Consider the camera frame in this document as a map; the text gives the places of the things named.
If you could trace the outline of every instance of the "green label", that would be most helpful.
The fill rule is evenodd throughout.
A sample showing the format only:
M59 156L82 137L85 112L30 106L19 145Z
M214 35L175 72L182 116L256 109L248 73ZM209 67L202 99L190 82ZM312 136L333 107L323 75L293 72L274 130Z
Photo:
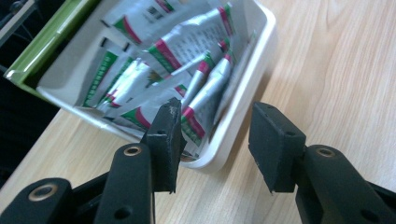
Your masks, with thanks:
M96 71L96 74L93 78L92 84L88 90L88 94L85 97L83 106L90 107L88 102L95 95L100 82L102 81L103 77L105 76L105 74L107 73L107 71L111 67L111 65L117 60L117 58L118 58L118 56L115 55L114 53L112 53L110 51L106 52L102 62L99 65L99 68Z
M227 14L228 23L231 25L231 29L233 34L235 34L235 28L233 27L233 17L231 16L231 7L229 4L226 4L224 7L225 13Z
M155 47L152 46L151 48L148 49L148 52L155 58L157 61L168 71L169 73L172 73L175 71L175 68L170 64L165 57L160 53L160 51Z
M128 57L128 59L125 61L125 63L123 64L122 68L120 69L120 71L117 73L117 75L113 78L113 80L111 81L110 85L108 86L107 90L105 91L105 94L102 96L102 99L100 102L102 101L108 101L111 102L111 99L106 97L107 93L111 90L111 88L114 86L114 84L116 84L117 80L119 79L119 77L122 75L123 72L125 72L125 70L129 67L129 65L131 65L131 63L134 61L133 58Z
M191 139L193 143L195 143L195 145L201 145L202 139L192 130L192 127L185 116L181 116L181 130Z
M138 126L139 128L142 128L143 130L147 130L148 128L146 128L142 123L140 123L140 121L137 119L136 117L136 111L137 109L133 109L127 113L122 114L121 116L125 119L128 119L129 121L131 121L133 124L135 124L136 126Z

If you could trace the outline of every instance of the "white plastic bin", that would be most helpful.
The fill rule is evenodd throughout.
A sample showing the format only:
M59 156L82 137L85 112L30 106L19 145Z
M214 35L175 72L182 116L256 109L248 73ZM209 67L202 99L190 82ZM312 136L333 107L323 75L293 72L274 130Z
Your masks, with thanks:
M271 11L254 0L222 1L231 2L236 16L233 23L236 32L245 37L253 36L242 57L236 75L242 76L240 84L221 118L210 141L204 144L200 159L182 161L184 167L204 173L220 169L230 154L242 121L251 105L264 71L276 48L276 19ZM106 129L131 142L139 139L128 134L106 119L102 119L95 110L77 107L76 101L81 90L84 75L104 37L123 46L126 40L120 35L109 32L100 19L117 1L105 0L91 14L63 53L41 78L37 90L61 108L70 111L102 129Z

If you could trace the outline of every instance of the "wooden table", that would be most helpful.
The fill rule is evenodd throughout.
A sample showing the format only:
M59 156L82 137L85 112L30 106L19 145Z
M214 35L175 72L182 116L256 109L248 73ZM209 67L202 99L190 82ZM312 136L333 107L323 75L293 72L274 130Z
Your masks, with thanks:
M262 0L279 45L256 99L275 105L307 144L340 149L369 181L396 191L396 1ZM293 194L271 194L248 152L248 123L224 168L181 168L177 194L156 194L158 223L296 223ZM60 111L0 192L3 211L43 177L73 186L109 169L124 140Z

